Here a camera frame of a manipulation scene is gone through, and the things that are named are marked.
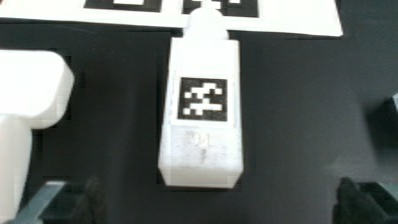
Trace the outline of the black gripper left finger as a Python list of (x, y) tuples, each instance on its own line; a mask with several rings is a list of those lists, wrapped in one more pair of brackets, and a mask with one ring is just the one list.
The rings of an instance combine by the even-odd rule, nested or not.
[(48, 181), (20, 210), (16, 224), (107, 224), (101, 182)]

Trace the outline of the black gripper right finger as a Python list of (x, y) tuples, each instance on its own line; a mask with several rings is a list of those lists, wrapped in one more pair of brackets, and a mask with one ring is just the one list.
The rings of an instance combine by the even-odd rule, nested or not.
[(343, 178), (336, 199), (334, 224), (398, 224), (398, 182)]

